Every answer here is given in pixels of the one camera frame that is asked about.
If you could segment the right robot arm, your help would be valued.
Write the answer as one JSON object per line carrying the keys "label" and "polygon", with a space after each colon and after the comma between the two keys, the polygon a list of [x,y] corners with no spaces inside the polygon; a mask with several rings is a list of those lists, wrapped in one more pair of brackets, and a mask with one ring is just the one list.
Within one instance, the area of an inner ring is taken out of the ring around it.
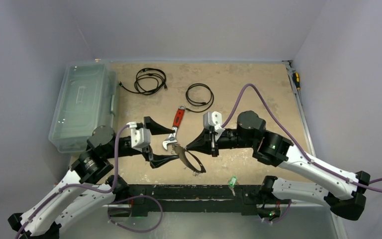
{"label": "right robot arm", "polygon": [[276,176],[266,176],[256,194],[249,194],[263,203],[298,200],[326,206],[335,215],[347,220],[360,218],[366,205],[364,186],[370,175],[332,166],[304,150],[291,140],[266,130],[266,122],[253,111],[238,115],[235,129],[222,128],[219,112],[203,116],[201,134],[186,148],[216,157],[221,149],[251,148],[258,162],[279,167],[309,179],[295,182]]}

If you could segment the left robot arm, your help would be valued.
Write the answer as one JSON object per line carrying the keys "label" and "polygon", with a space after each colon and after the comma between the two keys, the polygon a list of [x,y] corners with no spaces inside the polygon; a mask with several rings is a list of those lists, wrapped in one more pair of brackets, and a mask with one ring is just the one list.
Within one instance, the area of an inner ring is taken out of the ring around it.
{"label": "left robot arm", "polygon": [[24,213],[8,218],[17,239],[57,239],[63,229],[92,209],[129,197],[129,185],[118,173],[118,159],[142,155],[152,167],[176,159],[173,155],[155,155],[151,136],[173,133],[151,117],[129,122],[119,132],[107,125],[94,129],[86,150],[70,166],[63,179],[38,204]]}

